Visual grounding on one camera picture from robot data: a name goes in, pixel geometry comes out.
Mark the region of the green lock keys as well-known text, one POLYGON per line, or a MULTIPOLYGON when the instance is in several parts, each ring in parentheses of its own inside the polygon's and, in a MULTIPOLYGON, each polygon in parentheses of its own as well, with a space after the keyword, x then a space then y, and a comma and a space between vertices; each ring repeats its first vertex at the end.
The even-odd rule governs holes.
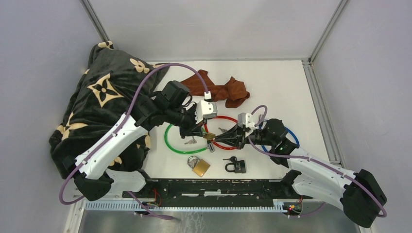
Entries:
POLYGON ((197 140, 195 139, 194 136, 192 136, 191 139, 189 141, 185 142, 184 144, 185 145, 190 145, 190 144, 196 144, 196 143, 197 143, 197 140))

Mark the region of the small brass padlock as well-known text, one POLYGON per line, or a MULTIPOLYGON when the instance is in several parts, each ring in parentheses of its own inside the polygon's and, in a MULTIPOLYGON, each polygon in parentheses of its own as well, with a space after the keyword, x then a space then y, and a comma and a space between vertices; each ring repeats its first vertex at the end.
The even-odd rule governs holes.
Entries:
POLYGON ((206 139, 207 141, 214 141, 216 135, 214 133, 210 133, 210 132, 204 132, 203 133, 203 138, 206 139))

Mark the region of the black padlock key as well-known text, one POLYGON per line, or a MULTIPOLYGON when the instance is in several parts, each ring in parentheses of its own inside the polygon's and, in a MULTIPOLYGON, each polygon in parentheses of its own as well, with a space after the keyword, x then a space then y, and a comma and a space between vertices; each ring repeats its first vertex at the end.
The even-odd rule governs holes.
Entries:
POLYGON ((231 161, 232 163, 234 163, 234 162, 236 162, 237 161, 237 158, 236 158, 236 156, 232 156, 232 157, 230 157, 230 158, 228 158, 228 159, 223 159, 224 161, 231 161))

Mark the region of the green cable lock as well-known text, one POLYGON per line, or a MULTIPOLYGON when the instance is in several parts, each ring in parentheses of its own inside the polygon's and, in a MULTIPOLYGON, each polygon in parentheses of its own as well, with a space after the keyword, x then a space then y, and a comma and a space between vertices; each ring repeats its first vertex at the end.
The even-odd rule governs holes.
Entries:
POLYGON ((170 144, 169 138, 168 138, 169 131, 170 131, 171 127, 173 127, 172 124, 169 124, 169 125, 167 126, 167 128, 165 129, 165 132, 164 132, 164 136, 163 136, 165 145, 166 145, 166 146, 168 147, 168 149, 170 149, 171 151, 173 151, 173 152, 175 152, 175 153, 178 153, 178 154, 190 155, 190 154, 201 153, 201 152, 203 152, 203 151, 208 150, 208 146, 206 146, 206 147, 204 147, 204 148, 196 149, 196 150, 189 150, 189 151, 182 151, 182 150, 175 149, 175 148, 170 144))

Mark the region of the red cable lock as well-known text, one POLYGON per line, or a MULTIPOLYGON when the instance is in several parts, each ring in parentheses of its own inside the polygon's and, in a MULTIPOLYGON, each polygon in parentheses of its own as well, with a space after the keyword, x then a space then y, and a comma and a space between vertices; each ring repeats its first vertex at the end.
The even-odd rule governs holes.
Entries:
MULTIPOLYGON (((232 117, 229 117, 229 116, 217 116, 216 118, 217 118, 217 119, 230 120, 230 121, 232 121, 232 122, 234 122, 234 123, 237 123, 237 120, 236 120, 236 119, 234 119, 234 118, 232 118, 232 117)), ((206 124, 204 125, 204 131, 205 131, 206 133, 209 132, 206 124)), ((214 142, 214 141, 213 141, 212 143, 213 143, 215 146, 217 146, 218 148, 223 149, 223 150, 235 150, 235 149, 236 149, 236 147, 223 146, 223 145, 221 145, 221 144, 219 144, 219 143, 217 143, 217 142, 214 142)))

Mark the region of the blue cable lock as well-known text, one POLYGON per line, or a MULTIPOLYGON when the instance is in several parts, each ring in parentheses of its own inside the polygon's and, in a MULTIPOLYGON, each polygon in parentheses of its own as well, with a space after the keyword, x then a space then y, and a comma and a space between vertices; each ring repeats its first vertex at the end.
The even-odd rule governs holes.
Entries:
MULTIPOLYGON (((264 126, 264 123, 261 123, 261 124, 259 125, 259 128, 262 129, 263 126, 264 126)), ((286 131, 288 132, 288 134, 290 134, 290 135, 293 137, 293 139, 295 140, 296 145, 297 145, 298 147, 300 147, 300 142, 299 142, 297 136, 294 134, 294 132, 293 132, 292 130, 290 130, 288 127, 286 127, 286 126, 285 126, 284 128, 286 129, 286 131)), ((263 149, 264 152, 269 152, 265 145, 261 145, 261 147, 262 147, 262 149, 263 149)))

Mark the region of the black padlock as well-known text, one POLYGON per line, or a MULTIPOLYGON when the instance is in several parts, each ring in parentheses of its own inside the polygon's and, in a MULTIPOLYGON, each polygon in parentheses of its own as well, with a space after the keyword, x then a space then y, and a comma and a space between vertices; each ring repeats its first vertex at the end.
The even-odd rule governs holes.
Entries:
POLYGON ((246 163, 244 160, 232 161, 225 165, 225 171, 235 174, 245 174, 246 173, 246 163))

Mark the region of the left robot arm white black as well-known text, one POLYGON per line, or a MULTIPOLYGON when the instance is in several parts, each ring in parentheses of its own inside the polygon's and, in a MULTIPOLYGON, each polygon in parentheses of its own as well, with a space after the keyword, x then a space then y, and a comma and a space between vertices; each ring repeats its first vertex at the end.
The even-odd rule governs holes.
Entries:
POLYGON ((121 115, 115 125, 92 147, 74 159, 74 183, 89 201, 109 192, 131 191, 141 198, 151 195, 153 185, 140 171, 116 171, 110 164, 136 140, 154 127, 169 123, 180 128, 181 137, 203 136, 201 127, 217 115, 216 104, 205 94, 204 100, 185 109, 190 90, 178 81, 169 81, 163 90, 139 95, 130 113, 121 115))

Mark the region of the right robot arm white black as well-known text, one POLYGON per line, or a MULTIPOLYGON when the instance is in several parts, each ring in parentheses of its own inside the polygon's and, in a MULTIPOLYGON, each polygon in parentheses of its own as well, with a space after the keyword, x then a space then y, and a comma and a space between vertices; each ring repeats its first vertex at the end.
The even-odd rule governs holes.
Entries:
POLYGON ((333 165, 299 147, 287 134, 283 122, 273 118, 262 128, 240 122, 215 140, 239 150, 249 144, 274 163, 289 168, 293 177, 280 186, 287 198, 298 194, 318 199, 342 210, 363 228, 370 228, 376 218, 387 216, 387 197, 371 172, 333 165))

